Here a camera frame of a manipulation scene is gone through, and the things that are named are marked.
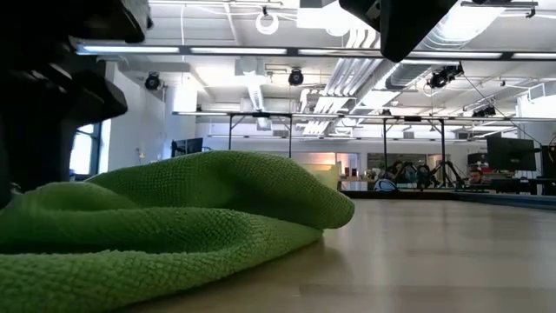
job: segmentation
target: green microfiber towel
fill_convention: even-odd
[[[0,311],[96,312],[282,256],[353,203],[279,156],[215,151],[52,183],[0,211]]]

